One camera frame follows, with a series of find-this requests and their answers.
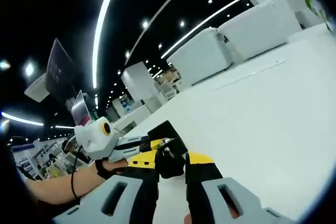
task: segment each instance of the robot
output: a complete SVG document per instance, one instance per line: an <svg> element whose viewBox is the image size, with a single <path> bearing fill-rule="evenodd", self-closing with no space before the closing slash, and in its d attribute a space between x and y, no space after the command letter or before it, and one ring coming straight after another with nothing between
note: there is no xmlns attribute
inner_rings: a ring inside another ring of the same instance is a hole
<svg viewBox="0 0 336 224"><path fill-rule="evenodd" d="M262 208L259 198L234 179L223 178L211 158L188 151L168 121L148 136L118 137L112 132L106 118L75 127L77 142L92 159L116 162L129 158L129 164L121 175L113 175L87 195L83 204L54 218L55 223L152 223L159 175L180 176L184 166L193 224L295 223L273 209ZM233 218L232 211L238 218Z"/></svg>

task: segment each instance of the ceiling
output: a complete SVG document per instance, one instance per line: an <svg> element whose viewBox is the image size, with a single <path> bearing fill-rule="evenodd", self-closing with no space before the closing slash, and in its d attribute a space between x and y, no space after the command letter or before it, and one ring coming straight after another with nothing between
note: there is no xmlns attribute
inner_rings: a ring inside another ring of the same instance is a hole
<svg viewBox="0 0 336 224"><path fill-rule="evenodd" d="M0 20L0 60L7 60L11 67L0 72L0 110L44 123L44 126L36 126L11 121L9 128L2 131L2 138L9 141L13 136L19 136L12 142L19 145L38 138L47 140L71 133L71 130L51 128L55 125L74 125L64 104L59 104L51 95L41 103L24 95L25 89L46 71L56 37L77 66L78 75L74 81L76 92L81 89L92 97L98 94L98 113L104 115L109 96L113 100L121 92L126 92L117 74L119 70L145 60L149 61L148 68L156 66L151 71L153 74L158 72L158 67L168 69L167 63L160 57L196 25L234 0L212 0L211 3L209 0L171 0L146 29L125 66L125 53L133 48L142 33L142 22L150 20L165 1L111 0L99 44L98 87L93 89L93 41L103 0L2 0L5 4ZM218 27L252 7L251 3L249 6L247 3L248 0L239 1L199 30L208 26ZM180 26L181 21L184 21L184 27ZM24 75L24 69L29 62L33 63L34 73L28 78Z"/></svg>

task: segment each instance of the recessed light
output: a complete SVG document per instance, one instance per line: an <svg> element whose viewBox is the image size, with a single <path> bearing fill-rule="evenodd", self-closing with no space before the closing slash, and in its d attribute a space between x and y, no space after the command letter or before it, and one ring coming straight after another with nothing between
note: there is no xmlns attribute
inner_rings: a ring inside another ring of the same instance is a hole
<svg viewBox="0 0 336 224"><path fill-rule="evenodd" d="M145 20L142 22L142 27L143 27L144 29L146 29L146 28L148 27L148 25L149 25L148 20L145 19Z"/></svg>
<svg viewBox="0 0 336 224"><path fill-rule="evenodd" d="M0 62L0 69L1 70L7 70L10 67L11 67L11 64L9 64L7 60L2 60Z"/></svg>
<svg viewBox="0 0 336 224"><path fill-rule="evenodd" d="M25 74L26 74L26 77L30 77L30 76L32 76L33 73L34 73L34 66L33 66L33 64L30 62L30 63L28 63L28 65L27 65L26 68L25 68Z"/></svg>

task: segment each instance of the ceiling light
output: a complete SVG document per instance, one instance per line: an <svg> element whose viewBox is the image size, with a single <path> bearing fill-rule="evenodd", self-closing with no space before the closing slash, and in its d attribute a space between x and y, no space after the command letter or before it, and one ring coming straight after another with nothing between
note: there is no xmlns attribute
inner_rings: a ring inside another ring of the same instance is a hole
<svg viewBox="0 0 336 224"><path fill-rule="evenodd" d="M162 69L159 72L157 72L152 78L154 79L155 77L157 77L161 73L162 73Z"/></svg>
<svg viewBox="0 0 336 224"><path fill-rule="evenodd" d="M143 22L142 22L142 27L144 28L144 29L146 29L147 27L148 27L148 20L144 20Z"/></svg>
<svg viewBox="0 0 336 224"><path fill-rule="evenodd" d="M92 84L94 89L97 87L98 49L99 49L100 35L110 1L111 0L103 0L96 25L96 32L94 34L93 54L92 54Z"/></svg>
<svg viewBox="0 0 336 224"><path fill-rule="evenodd" d="M59 129L74 129L75 127L72 127L72 126L60 126L60 125L56 125L55 128L59 128Z"/></svg>
<svg viewBox="0 0 336 224"><path fill-rule="evenodd" d="M184 35L181 39L179 39L171 48L169 48L162 56L161 59L163 59L164 57L166 57L175 47L177 47L182 41L184 41L187 37L189 37L194 31L196 31L197 29L199 29L201 26L203 26L206 22L208 22L210 19L212 19L213 17L215 17L216 15L218 15L219 13L221 13L222 11L224 11L225 9L228 9L230 6L236 4L237 2L239 2L240 0L234 0L233 2L229 3L228 5L222 7L221 9L219 9L218 11L216 11L215 13L213 13L212 15L210 15L209 17L207 17L205 20L203 20L201 23L199 23L197 26L195 26L193 29L191 29L186 35Z"/></svg>
<svg viewBox="0 0 336 224"><path fill-rule="evenodd" d="M0 62L0 69L1 70L7 70L10 67L11 67L11 64L9 64L7 60L2 60Z"/></svg>
<svg viewBox="0 0 336 224"><path fill-rule="evenodd" d="M30 77L34 73L34 66L32 63L28 63L25 68L26 77Z"/></svg>
<svg viewBox="0 0 336 224"><path fill-rule="evenodd" d="M16 116L9 115L5 112L1 112L1 115L3 117L7 118L7 119L14 120L14 121L21 122L21 123L27 123L27 124L37 125L37 126L43 126L44 125L43 123L38 123L38 122L33 122L33 121L17 118Z"/></svg>

